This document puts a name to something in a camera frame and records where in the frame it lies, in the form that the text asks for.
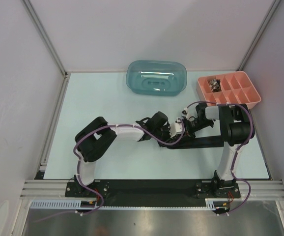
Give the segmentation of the dark striped necktie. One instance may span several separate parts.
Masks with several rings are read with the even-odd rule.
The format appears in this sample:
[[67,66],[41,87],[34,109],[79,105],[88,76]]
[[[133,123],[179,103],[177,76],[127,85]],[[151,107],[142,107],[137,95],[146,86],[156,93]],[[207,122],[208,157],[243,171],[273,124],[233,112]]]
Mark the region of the dark striped necktie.
[[168,149],[222,148],[224,141],[221,136],[190,137],[184,136],[177,144],[168,146],[158,143]]

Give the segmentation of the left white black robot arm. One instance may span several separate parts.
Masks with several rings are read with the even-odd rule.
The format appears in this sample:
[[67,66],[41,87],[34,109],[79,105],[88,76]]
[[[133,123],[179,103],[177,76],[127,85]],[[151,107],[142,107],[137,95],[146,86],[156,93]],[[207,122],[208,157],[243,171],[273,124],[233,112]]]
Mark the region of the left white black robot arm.
[[103,117],[97,117],[75,137],[73,153],[78,158],[75,174],[77,192],[84,197],[93,192],[96,162],[114,141],[142,142],[155,139],[159,144],[172,147],[181,140],[184,132],[182,119],[178,118],[170,124],[162,112],[132,124],[110,124]]

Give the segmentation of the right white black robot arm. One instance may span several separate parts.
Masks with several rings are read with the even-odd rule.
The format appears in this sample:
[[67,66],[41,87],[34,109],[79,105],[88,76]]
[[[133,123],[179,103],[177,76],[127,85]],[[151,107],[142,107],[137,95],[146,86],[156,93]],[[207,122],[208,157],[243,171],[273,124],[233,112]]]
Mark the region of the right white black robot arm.
[[[188,108],[182,111],[185,125],[184,148],[218,148],[222,147],[222,157],[210,180],[199,180],[195,184],[197,198],[234,198],[240,197],[235,171],[243,146],[255,132],[253,121],[247,105],[217,105],[211,102],[195,102],[196,116],[189,114]],[[220,135],[211,137],[195,136],[206,127],[213,127],[218,120]]]

